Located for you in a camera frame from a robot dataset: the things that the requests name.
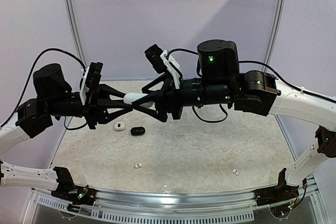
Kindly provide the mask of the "white gold-trimmed charging case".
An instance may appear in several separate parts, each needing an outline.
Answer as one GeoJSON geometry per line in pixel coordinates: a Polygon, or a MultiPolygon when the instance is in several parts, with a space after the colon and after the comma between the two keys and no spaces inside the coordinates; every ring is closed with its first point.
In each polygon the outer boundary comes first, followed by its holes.
{"type": "Polygon", "coordinates": [[[118,122],[114,125],[114,130],[117,132],[124,131],[126,128],[126,124],[124,122],[118,122]]]}

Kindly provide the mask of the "black earbud charging case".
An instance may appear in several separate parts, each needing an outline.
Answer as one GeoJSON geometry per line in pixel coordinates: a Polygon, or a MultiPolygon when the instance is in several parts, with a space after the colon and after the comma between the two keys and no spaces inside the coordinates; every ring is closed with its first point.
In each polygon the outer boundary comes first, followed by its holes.
{"type": "Polygon", "coordinates": [[[145,134],[145,128],[142,126],[133,127],[131,128],[130,133],[132,136],[141,136],[145,134]]]}

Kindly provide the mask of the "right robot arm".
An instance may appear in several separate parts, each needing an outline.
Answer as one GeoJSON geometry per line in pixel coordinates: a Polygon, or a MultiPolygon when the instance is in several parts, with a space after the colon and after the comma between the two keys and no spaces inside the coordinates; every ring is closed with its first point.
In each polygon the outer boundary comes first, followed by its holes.
{"type": "Polygon", "coordinates": [[[165,122],[169,114],[179,119],[185,106],[226,104],[236,111],[284,115],[316,124],[316,143],[280,173],[279,184],[272,188],[271,196],[276,201],[284,200],[292,187],[335,157],[335,99],[294,86],[275,70],[241,73],[233,41],[204,41],[197,46],[196,55],[198,76],[184,79],[171,51],[157,45],[148,48],[145,56],[160,74],[153,84],[162,83],[162,87],[153,91],[151,85],[145,86],[141,96],[132,101],[133,108],[165,122]]]}

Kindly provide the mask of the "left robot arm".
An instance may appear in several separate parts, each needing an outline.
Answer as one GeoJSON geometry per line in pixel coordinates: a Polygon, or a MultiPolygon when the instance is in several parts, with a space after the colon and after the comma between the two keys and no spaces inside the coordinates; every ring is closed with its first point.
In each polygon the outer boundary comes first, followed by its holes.
{"type": "MultiPolygon", "coordinates": [[[[46,65],[33,74],[37,97],[15,109],[13,117],[1,126],[1,153],[36,137],[53,125],[53,118],[84,118],[94,130],[133,110],[123,102],[125,96],[100,83],[101,62],[92,62],[84,71],[80,90],[73,92],[64,79],[60,64],[46,65]]],[[[58,191],[67,200],[78,195],[78,188],[67,168],[38,169],[1,162],[1,187],[18,186],[58,191]]]]}

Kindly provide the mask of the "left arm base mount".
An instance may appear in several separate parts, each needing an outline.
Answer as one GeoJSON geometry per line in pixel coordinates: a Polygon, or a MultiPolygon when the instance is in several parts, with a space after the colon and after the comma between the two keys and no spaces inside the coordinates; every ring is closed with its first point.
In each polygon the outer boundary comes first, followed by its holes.
{"type": "Polygon", "coordinates": [[[70,183],[60,183],[51,191],[53,197],[72,202],[73,205],[92,206],[96,200],[97,190],[88,185],[82,187],[70,183]]]}

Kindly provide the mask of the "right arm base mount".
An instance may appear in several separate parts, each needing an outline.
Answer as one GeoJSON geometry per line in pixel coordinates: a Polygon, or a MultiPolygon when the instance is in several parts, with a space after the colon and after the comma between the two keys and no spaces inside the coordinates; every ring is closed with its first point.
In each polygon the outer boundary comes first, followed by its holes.
{"type": "Polygon", "coordinates": [[[299,186],[291,186],[285,180],[277,185],[254,190],[257,206],[275,204],[281,201],[296,198],[299,195],[299,186]]]}

